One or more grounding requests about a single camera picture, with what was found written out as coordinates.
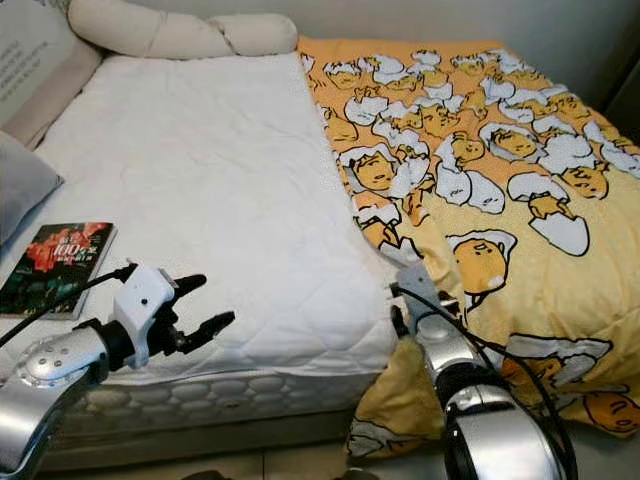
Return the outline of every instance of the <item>black cable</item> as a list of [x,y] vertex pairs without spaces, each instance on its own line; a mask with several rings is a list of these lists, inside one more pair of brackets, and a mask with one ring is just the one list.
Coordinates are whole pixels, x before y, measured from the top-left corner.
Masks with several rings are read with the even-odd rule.
[[131,264],[127,265],[126,267],[118,268],[118,269],[114,270],[113,272],[109,272],[109,273],[107,273],[105,275],[101,275],[100,277],[96,277],[93,280],[88,281],[84,285],[80,285],[79,287],[76,287],[73,290],[69,291],[68,293],[62,295],[60,298],[54,300],[50,304],[45,305],[40,310],[32,313],[27,318],[22,320],[18,325],[16,325],[11,330],[9,330],[7,333],[5,333],[2,336],[2,338],[0,338],[0,348],[4,347],[11,339],[13,339],[13,337],[18,335],[22,330],[24,330],[29,325],[31,325],[33,322],[35,322],[38,318],[40,318],[41,316],[46,314],[49,310],[53,310],[54,308],[59,307],[63,303],[66,303],[69,300],[77,297],[83,291],[85,291],[85,290],[87,290],[87,289],[89,289],[91,287],[95,287],[96,285],[98,285],[100,283],[103,283],[103,282],[106,282],[107,280],[110,280],[112,278],[116,278],[116,279],[124,282],[124,281],[127,280],[127,278],[129,278],[129,276],[131,275],[133,270],[135,270],[136,267],[137,267],[137,264],[131,263]]
[[[569,437],[569,434],[567,433],[567,430],[564,427],[564,423],[562,422],[562,419],[560,418],[560,415],[558,414],[558,410],[556,409],[553,400],[551,399],[551,397],[549,396],[549,393],[547,392],[547,389],[545,388],[545,386],[542,384],[542,382],[540,381],[540,379],[538,378],[538,376],[535,374],[535,372],[531,369],[531,367],[521,358],[507,352],[507,350],[502,346],[502,345],[498,345],[496,343],[493,342],[489,342],[483,338],[478,337],[477,335],[474,335],[473,333],[469,332],[467,329],[465,329],[464,327],[462,327],[458,320],[451,315],[449,312],[447,312],[445,309],[443,309],[441,306],[434,304],[433,302],[427,300],[426,298],[410,291],[407,290],[405,288],[402,287],[397,287],[397,291],[403,294],[406,294],[412,298],[414,298],[415,300],[419,301],[420,303],[422,303],[423,305],[428,306],[429,308],[432,309],[432,311],[435,311],[437,313],[439,313],[445,320],[447,320],[456,330],[458,330],[462,335],[464,335],[465,338],[467,338],[472,345],[478,349],[478,353],[482,356],[483,360],[485,362],[488,362],[488,358],[486,357],[486,354],[484,354],[484,352],[482,352],[482,349],[478,347],[478,344],[484,345],[485,347],[489,348],[490,350],[493,350],[494,352],[497,352],[501,355],[503,355],[506,358],[510,358],[511,360],[513,360],[514,362],[516,362],[516,364],[522,368],[526,374],[529,376],[529,378],[531,379],[531,381],[533,382],[533,384],[535,385],[536,389],[538,390],[538,392],[540,393],[540,396],[542,397],[542,400],[545,404],[545,407],[547,408],[547,411],[549,412],[549,416],[551,417],[551,420],[554,424],[554,429],[556,430],[556,433],[558,434],[558,436],[560,437],[560,440],[562,442],[562,446],[563,448],[560,448],[559,445],[557,444],[557,442],[555,441],[555,439],[550,438],[550,441],[554,442],[554,447],[557,451],[557,454],[560,456],[560,459],[563,463],[563,467],[565,469],[565,473],[567,474],[567,478],[568,479],[577,479],[578,478],[578,464],[576,462],[576,456],[575,456],[575,450],[573,449],[573,443],[571,442],[571,438]],[[487,363],[487,366],[489,368],[491,367],[491,363]]]

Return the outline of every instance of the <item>pillow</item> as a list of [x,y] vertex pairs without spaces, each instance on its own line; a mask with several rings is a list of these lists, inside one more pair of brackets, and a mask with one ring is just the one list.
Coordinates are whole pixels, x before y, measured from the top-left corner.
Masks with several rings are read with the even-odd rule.
[[20,142],[0,132],[0,245],[64,179]]
[[122,0],[72,0],[69,24],[77,35],[134,57],[190,58],[292,52],[298,40],[282,15],[229,15],[204,21]]
[[31,150],[101,61],[56,5],[0,2],[0,128]]

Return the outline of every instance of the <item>wall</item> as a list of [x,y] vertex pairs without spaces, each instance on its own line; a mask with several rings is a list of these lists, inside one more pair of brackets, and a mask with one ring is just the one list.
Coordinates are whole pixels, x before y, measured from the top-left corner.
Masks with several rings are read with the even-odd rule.
[[132,1],[202,17],[283,13],[313,37],[498,39],[596,107],[640,43],[638,0]]

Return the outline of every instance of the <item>red book cover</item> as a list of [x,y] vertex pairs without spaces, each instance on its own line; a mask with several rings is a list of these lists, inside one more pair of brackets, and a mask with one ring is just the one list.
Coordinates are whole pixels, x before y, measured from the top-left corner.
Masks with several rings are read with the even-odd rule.
[[[43,225],[0,290],[0,314],[26,317],[95,277],[112,223]],[[77,319],[87,291],[43,318]]]

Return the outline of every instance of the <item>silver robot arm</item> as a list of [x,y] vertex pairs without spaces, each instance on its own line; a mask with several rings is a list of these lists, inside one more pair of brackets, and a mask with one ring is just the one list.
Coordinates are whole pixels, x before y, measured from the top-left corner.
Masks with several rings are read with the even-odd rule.
[[189,353],[229,325],[233,312],[188,336],[173,327],[175,302],[205,281],[203,275],[174,281],[163,270],[138,266],[118,291],[109,323],[93,319],[27,348],[0,388],[0,480],[32,478],[67,409],[109,371],[141,368],[160,351]]
[[449,478],[564,478],[549,439],[497,372],[439,312],[401,291],[439,307],[425,267],[406,268],[396,280],[392,292],[405,301],[409,333],[423,347],[425,367],[444,411]]

